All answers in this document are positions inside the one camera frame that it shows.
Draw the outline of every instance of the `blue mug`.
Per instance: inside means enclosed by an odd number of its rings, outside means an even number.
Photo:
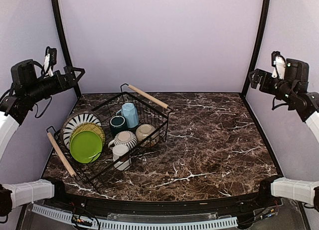
[[[139,124],[138,110],[133,103],[125,103],[122,105],[121,110],[119,110],[116,115],[121,113],[121,115],[126,119],[129,129],[135,128]]]

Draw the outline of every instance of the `yellow plate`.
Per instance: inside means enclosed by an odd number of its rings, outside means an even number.
[[[75,135],[77,135],[78,133],[83,132],[83,131],[93,131],[101,138],[102,144],[103,145],[105,144],[104,131],[99,125],[97,125],[95,123],[83,123],[83,124],[80,124],[79,126],[77,126],[75,128],[75,130],[73,131],[73,133],[71,134],[71,140]]]

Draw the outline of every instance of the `lavender wall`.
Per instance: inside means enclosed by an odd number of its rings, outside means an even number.
[[[50,0],[0,0],[0,94],[10,88],[11,67],[25,59],[44,60],[45,48],[58,49],[55,69],[63,71],[64,60],[56,33]],[[0,162],[0,183],[13,184],[40,178],[51,144],[46,128],[59,128],[76,101],[73,90],[53,97],[51,106],[40,119],[30,112],[4,152]],[[45,106],[40,103],[40,110]],[[20,209],[9,215],[2,230],[15,229]]]
[[[309,91],[319,92],[318,0],[271,0],[257,67],[273,71],[271,53],[281,51],[310,65]],[[286,177],[319,181],[319,144],[296,112],[287,107],[271,110],[272,96],[250,89],[248,101],[274,149]],[[319,214],[308,211],[313,229]]]
[[[262,0],[60,0],[84,93],[240,92]]]

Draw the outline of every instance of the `dark green mug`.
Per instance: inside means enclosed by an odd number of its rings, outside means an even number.
[[[122,131],[128,130],[126,119],[123,116],[114,116],[110,120],[110,129],[113,137]]]

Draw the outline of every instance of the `white mug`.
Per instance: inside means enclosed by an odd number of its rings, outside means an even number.
[[[118,144],[124,144],[129,147],[129,150],[131,150],[138,144],[138,139],[132,132],[123,131],[115,136],[115,138],[108,144],[108,147],[109,149],[113,149],[112,145]]]
[[[121,156],[126,154],[129,151],[129,147],[124,144],[115,145],[112,152],[113,152],[113,161],[115,162]],[[122,161],[118,161],[114,164],[114,167],[120,171],[126,170],[130,168],[131,165],[131,158],[129,156],[125,157]]]

